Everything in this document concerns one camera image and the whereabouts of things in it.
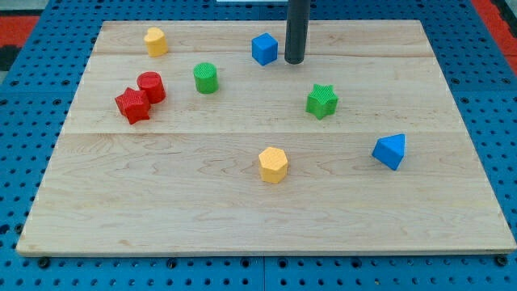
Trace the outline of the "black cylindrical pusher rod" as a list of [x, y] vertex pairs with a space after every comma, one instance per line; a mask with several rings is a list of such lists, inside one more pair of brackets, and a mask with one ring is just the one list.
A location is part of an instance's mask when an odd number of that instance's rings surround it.
[[289, 0], [286, 20], [284, 60], [298, 65], [305, 59], [310, 0]]

